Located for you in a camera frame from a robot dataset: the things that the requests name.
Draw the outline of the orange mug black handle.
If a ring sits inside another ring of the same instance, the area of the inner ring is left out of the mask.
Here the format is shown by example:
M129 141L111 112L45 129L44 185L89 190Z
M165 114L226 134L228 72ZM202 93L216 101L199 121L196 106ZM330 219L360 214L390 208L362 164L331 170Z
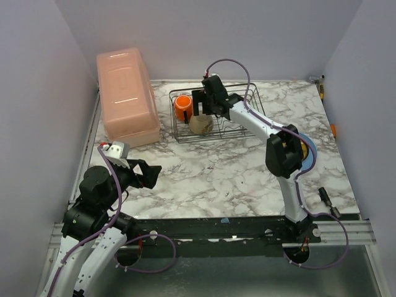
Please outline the orange mug black handle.
M187 124L193 113L192 98L188 95L180 95L175 99L173 105L177 119Z

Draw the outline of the white ceramic bowl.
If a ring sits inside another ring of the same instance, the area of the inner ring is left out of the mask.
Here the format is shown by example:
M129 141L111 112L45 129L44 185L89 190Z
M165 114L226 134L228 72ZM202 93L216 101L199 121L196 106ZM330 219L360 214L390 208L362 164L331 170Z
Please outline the white ceramic bowl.
M206 114L192 116L189 121L189 128L192 133L197 135L208 134L213 130L213 118Z

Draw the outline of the yellow patterned plate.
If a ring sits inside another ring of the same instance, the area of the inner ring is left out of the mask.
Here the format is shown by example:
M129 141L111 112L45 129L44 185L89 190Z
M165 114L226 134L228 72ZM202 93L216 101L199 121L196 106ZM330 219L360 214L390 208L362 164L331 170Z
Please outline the yellow patterned plate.
M303 152L303 160L305 160L305 159L307 159L307 157L309 155L309 147L303 140L300 141L300 144L301 144L301 149Z

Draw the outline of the blue plate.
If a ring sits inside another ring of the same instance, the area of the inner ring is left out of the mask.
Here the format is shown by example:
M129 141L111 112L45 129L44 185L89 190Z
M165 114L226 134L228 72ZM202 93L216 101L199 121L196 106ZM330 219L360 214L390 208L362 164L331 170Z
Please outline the blue plate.
M300 133L299 135L301 137L301 140L303 140L309 147L309 155L307 159L302 161L302 167L301 167L301 171L303 173L307 173L311 171L315 166L316 158L317 158L317 147L313 142L313 140L310 137L308 137L306 134Z

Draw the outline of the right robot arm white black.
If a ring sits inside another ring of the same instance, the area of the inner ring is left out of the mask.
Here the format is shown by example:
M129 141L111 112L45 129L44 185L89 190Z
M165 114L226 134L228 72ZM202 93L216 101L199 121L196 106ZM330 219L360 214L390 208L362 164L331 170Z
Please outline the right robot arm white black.
M265 165L277 177L285 205L285 234L298 239L312 225L299 182L303 148L297 128L281 126L256 111L247 97L228 93L218 75L206 75L202 89L192 91L193 113L202 111L233 121L265 143Z

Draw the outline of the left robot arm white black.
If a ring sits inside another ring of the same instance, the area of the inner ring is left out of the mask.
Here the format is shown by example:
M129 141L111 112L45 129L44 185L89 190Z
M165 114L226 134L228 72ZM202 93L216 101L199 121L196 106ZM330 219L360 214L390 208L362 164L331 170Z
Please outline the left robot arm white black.
M115 210L116 201L129 187L152 189L160 166L144 160L126 160L118 166L93 166L80 183L80 196L64 214L61 244L42 296L87 296L90 285L116 251L141 232L135 218Z

